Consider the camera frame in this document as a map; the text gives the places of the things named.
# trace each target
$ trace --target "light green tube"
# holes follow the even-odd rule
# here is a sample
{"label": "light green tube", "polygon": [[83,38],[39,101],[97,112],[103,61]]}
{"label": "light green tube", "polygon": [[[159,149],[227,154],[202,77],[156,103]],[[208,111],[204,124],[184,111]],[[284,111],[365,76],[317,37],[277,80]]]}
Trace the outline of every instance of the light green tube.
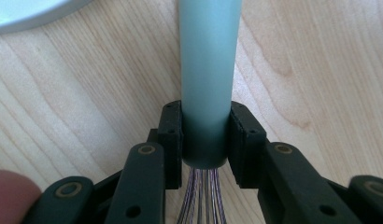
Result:
{"label": "light green tube", "polygon": [[183,160],[211,169],[226,162],[241,0],[179,0]]}

